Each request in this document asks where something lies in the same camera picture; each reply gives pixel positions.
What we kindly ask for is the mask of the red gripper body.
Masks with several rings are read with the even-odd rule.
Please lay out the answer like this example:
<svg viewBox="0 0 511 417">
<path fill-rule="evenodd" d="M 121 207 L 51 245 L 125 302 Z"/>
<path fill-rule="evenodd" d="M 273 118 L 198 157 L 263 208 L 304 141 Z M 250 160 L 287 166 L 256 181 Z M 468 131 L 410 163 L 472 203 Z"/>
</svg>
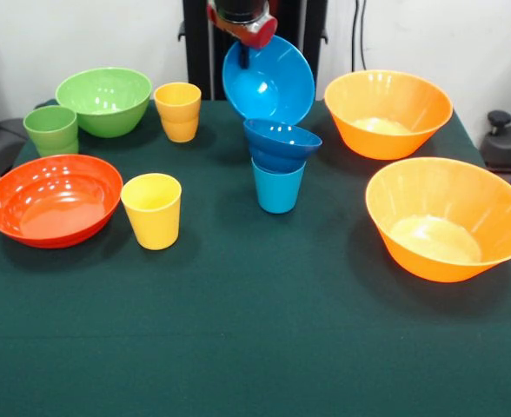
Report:
<svg viewBox="0 0 511 417">
<path fill-rule="evenodd" d="M 263 0 L 208 0 L 208 19 L 250 48 L 265 47 L 276 32 L 278 22 Z"/>
</svg>

